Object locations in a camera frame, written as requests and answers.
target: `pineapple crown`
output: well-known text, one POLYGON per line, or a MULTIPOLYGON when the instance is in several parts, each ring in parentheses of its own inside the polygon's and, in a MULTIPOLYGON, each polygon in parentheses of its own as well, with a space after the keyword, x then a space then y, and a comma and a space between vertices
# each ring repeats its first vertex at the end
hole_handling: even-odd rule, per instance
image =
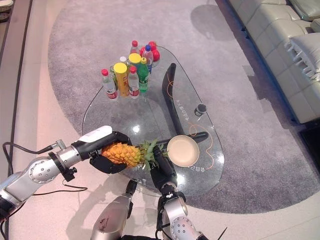
MULTIPOLYGON (((157 139, 153 140, 151 143, 145 140, 143 144, 139 145, 139 149, 140 149, 142 155, 144 156, 146 170, 148 170, 148 171, 150 170, 150 164, 149 163, 152 163, 157 168, 159 168, 159 164, 155 160, 154 153, 153 153, 154 147, 156 145, 157 145, 157 139)), ((159 145, 159 149, 161 151, 163 150, 163 148, 164 148, 163 144, 159 145)), ((167 151, 162 152, 162 154, 165 157, 168 156, 168 152, 167 151)))

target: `red label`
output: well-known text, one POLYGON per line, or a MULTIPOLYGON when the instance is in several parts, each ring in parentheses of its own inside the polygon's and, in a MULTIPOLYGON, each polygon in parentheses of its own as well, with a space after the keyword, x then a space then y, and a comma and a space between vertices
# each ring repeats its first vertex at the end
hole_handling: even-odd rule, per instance
POLYGON ((129 91, 130 95, 135 97, 135 96, 138 96, 139 95, 139 90, 136 90, 136 91, 129 91))
POLYGON ((107 93, 108 98, 115 99, 118 96, 118 92, 115 91, 114 93, 107 93))

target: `orange wire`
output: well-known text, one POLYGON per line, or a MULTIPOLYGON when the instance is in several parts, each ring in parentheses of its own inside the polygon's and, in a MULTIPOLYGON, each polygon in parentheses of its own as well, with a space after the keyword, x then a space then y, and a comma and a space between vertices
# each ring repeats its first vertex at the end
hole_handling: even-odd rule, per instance
POLYGON ((211 144, 210 144, 210 146, 205 150, 206 154, 208 154, 208 155, 210 156, 210 158, 212 159, 212 164, 211 164, 211 166, 205 169, 205 170, 209 170, 209 169, 211 169, 211 168, 214 166, 214 164, 215 164, 215 159, 214 159, 214 157, 208 152, 208 150, 210 150, 210 149, 212 148, 213 144, 214 144, 214 139, 213 139, 212 135, 210 134, 210 132, 207 131, 207 129, 205 129, 203 126, 200 126, 200 125, 198 125, 198 124, 193 124, 193 123, 191 123, 191 122, 188 122, 188 124, 191 125, 191 126, 189 127, 189 134, 190 134, 191 136, 195 136, 195 135, 197 134, 197 127, 204 129, 204 130, 210 135, 211 144), (192 128, 194 128, 195 133, 191 133, 191 129, 192 129, 192 128))
POLYGON ((174 97, 169 93, 169 86, 171 85, 171 86, 173 87, 173 86, 174 86, 174 85, 173 85, 173 82, 174 82, 174 81, 170 81, 168 73, 166 73, 166 76, 167 76, 167 78, 168 78, 168 86, 166 87, 166 93, 168 94, 168 96, 169 96, 170 98, 173 99, 174 97))
MULTIPOLYGON (((168 86, 166 87, 166 93, 168 94, 168 96, 169 96, 170 98, 173 99, 173 96, 169 93, 169 86, 172 86, 172 87, 173 87, 173 86, 174 86, 174 85, 173 85, 173 82, 174 82, 174 81, 170 81, 168 73, 166 73, 166 76, 167 76, 167 78, 168 78, 168 86)), ((211 169, 211 168, 214 166, 214 164, 215 164, 215 159, 214 159, 214 157, 208 152, 208 150, 210 150, 210 149, 212 148, 213 144, 214 144, 214 139, 213 139, 212 135, 210 134, 210 132, 207 131, 207 129, 205 129, 203 126, 200 126, 200 125, 197 125, 197 124, 193 124, 193 123, 190 123, 190 122, 188 122, 188 124, 191 124, 191 126, 190 126, 190 128, 189 128, 189 134, 190 134, 191 136, 195 136, 195 135, 197 134, 197 127, 196 127, 196 126, 198 126, 199 128, 204 129, 204 130, 210 135, 211 144, 210 144, 210 146, 205 150, 206 154, 208 154, 208 155, 212 158, 212 164, 211 164, 211 166, 205 169, 205 170, 209 170, 209 169, 211 169), (192 128, 194 128, 195 133, 191 133, 191 129, 192 129, 192 128)))

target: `pineapple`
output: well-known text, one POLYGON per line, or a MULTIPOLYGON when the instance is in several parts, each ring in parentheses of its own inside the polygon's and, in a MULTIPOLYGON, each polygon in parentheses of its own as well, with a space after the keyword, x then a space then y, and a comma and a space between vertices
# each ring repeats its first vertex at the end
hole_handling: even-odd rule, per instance
POLYGON ((101 154, 115 164, 125 163, 128 168, 144 165, 149 169, 147 161, 152 161, 155 165, 158 165, 153 155, 153 149, 156 143, 157 140, 153 142, 145 141, 139 146, 130 146, 126 143, 118 142, 104 147, 101 154))

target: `green bottle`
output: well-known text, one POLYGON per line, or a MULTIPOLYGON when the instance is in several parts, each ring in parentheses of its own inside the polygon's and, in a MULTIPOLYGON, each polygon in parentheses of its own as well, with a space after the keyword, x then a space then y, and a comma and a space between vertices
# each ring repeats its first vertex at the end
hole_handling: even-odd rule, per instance
POLYGON ((147 67, 147 59, 145 57, 141 58, 141 65, 138 69, 139 77, 139 90, 142 93, 145 93, 148 89, 148 80, 149 80, 149 70, 147 67))

